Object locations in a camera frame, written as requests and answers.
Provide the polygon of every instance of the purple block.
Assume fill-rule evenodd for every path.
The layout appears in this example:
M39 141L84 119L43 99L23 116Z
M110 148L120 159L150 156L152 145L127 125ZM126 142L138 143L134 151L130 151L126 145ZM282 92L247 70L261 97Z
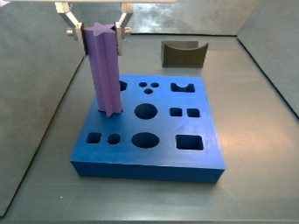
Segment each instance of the purple block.
M98 109L107 112L107 117L122 113L118 35L112 24L95 23L84 29L88 60L98 96Z

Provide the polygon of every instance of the circular hole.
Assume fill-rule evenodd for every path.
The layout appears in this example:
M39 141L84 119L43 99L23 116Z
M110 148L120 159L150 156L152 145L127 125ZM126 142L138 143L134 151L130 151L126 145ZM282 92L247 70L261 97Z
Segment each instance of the circular hole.
M148 89L144 91L144 93L148 94L148 95L150 95L152 92L154 92L154 90L152 90L151 88L148 88Z
M159 144L160 139L155 134L142 132L132 136L131 142L136 147L148 149L154 148Z
M158 114L155 105L143 103L135 108L135 115L144 120L152 119Z
M110 144L118 144L120 142L120 135L119 134L112 134L107 137L107 142Z
M151 86L152 86L152 88L159 88L159 83L154 82L154 83L151 84Z
M139 87L140 87L140 88L144 88L146 86L147 86L147 83L146 83L146 82L140 82L140 83L139 83Z

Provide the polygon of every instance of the arch-shaped block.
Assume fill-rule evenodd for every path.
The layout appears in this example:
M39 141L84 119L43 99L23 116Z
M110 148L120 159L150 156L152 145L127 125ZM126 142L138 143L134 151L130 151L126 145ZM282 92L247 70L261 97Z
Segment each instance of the arch-shaped block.
M203 67L208 43L198 41L163 41L163 67Z

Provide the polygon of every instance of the blue shape sorter block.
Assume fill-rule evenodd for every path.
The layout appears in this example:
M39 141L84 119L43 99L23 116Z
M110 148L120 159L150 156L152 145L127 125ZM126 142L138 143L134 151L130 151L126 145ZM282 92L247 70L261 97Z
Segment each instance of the blue shape sorter block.
M226 170L202 78L120 75L123 113L96 100L71 163L80 176L216 183Z

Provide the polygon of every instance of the gray tabletop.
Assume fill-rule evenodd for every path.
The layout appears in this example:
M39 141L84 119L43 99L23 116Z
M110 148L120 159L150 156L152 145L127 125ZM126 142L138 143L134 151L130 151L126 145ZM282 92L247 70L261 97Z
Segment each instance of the gray tabletop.
M162 68L163 40L210 42L203 69ZM228 169L216 185L82 178L71 153L95 96L84 59L3 221L299 221L299 125L236 38L130 36L123 74L204 79Z

